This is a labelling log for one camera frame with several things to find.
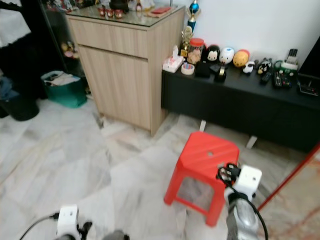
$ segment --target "white robot part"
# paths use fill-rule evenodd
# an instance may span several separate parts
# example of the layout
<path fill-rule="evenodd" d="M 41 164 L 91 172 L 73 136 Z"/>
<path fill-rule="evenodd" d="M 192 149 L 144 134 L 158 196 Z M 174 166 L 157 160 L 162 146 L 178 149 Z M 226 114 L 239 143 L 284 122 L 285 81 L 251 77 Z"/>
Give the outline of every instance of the white robot part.
<path fill-rule="evenodd" d="M 56 238 L 72 236 L 75 240 L 81 240 L 77 230 L 79 208 L 77 205 L 66 205 L 60 209 L 56 228 Z"/>
<path fill-rule="evenodd" d="M 242 165 L 240 175 L 232 187 L 239 193 L 245 194 L 251 202 L 253 194 L 258 189 L 261 177 L 261 170 L 248 165 Z M 226 202 L 228 202 L 228 196 L 233 192 L 234 191 L 229 187 L 224 191 L 224 198 Z"/>

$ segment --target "stool leg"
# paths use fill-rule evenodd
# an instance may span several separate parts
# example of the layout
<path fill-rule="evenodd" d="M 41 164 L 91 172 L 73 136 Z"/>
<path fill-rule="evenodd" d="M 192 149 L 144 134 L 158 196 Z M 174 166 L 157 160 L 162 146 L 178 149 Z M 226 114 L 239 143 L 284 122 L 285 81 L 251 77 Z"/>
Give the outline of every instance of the stool leg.
<path fill-rule="evenodd" d="M 219 187 L 215 186 L 210 210 L 205 221 L 205 223 L 210 227 L 214 227 L 218 222 L 219 216 L 226 202 L 224 194 L 224 185 L 221 185 Z"/>
<path fill-rule="evenodd" d="M 175 200 L 176 195 L 179 191 L 180 185 L 183 181 L 184 177 L 178 172 L 177 167 L 175 167 L 174 172 L 172 174 L 168 189 L 166 190 L 164 196 L 164 203 L 171 205 L 172 202 Z"/>

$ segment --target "black cable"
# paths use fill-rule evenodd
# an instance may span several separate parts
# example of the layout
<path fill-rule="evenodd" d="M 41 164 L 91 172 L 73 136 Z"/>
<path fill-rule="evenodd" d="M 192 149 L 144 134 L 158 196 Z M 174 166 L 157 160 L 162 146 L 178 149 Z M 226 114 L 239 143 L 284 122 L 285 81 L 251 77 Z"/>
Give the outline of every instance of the black cable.
<path fill-rule="evenodd" d="M 22 239 L 26 236 L 26 234 L 27 234 L 35 225 L 37 225 L 38 223 L 41 223 L 42 221 L 47 220 L 47 219 L 57 220 L 58 218 L 59 218 L 59 212 L 56 212 L 56 213 L 54 213 L 54 214 L 52 214 L 52 215 L 50 215 L 50 216 L 44 216 L 44 217 L 38 219 L 37 221 L 35 221 L 35 222 L 24 232 L 24 234 L 22 235 L 22 237 L 20 237 L 19 240 L 22 240 Z"/>
<path fill-rule="evenodd" d="M 232 187 L 231 183 L 225 181 L 225 180 L 222 178 L 221 173 L 220 173 L 221 169 L 226 170 L 225 167 L 223 167 L 223 166 L 220 167 L 220 168 L 218 169 L 218 178 L 221 179 L 221 181 L 222 181 L 225 185 L 227 185 L 229 188 L 231 188 L 236 194 L 239 194 L 239 192 Z M 258 218 L 259 218 L 259 220 L 260 220 L 260 222 L 261 222 L 261 224 L 262 224 L 262 227 L 263 227 L 264 238 L 265 238 L 265 240 L 268 240 L 268 238 L 269 238 L 268 229 L 267 229 L 266 223 L 265 223 L 264 219 L 262 218 L 260 212 L 258 211 L 258 209 L 256 208 L 256 206 L 255 206 L 251 201 L 249 201 L 247 198 L 243 198 L 243 199 L 246 200 L 246 201 L 249 203 L 249 205 L 252 207 L 252 209 L 253 209 L 253 211 L 255 212 L 255 214 L 257 214 L 257 216 L 258 216 Z"/>

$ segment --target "metal leg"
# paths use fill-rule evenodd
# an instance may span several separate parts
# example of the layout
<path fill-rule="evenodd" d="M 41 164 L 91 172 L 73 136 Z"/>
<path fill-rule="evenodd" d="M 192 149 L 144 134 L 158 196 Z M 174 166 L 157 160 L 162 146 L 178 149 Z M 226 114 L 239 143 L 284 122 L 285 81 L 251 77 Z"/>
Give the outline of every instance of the metal leg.
<path fill-rule="evenodd" d="M 245 147 L 246 147 L 247 149 L 252 149 L 252 147 L 253 147 L 254 144 L 256 143 L 257 139 L 258 139 L 258 138 L 257 138 L 256 136 L 253 136 L 253 135 L 252 135 L 252 136 L 250 137 L 249 141 L 247 142 L 247 144 L 246 144 Z"/>
<path fill-rule="evenodd" d="M 200 132 L 203 132 L 205 130 L 206 123 L 207 122 L 205 120 L 201 120 L 200 129 L 199 129 Z"/>

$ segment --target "wooden cabinet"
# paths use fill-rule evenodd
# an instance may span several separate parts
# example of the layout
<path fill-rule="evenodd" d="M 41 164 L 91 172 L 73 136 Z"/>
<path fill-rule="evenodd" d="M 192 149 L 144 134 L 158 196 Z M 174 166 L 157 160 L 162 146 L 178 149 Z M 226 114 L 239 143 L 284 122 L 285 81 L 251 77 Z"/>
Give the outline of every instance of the wooden cabinet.
<path fill-rule="evenodd" d="M 162 65 L 181 42 L 184 15 L 180 7 L 148 26 L 67 15 L 101 114 L 156 133 L 166 116 L 161 109 Z"/>

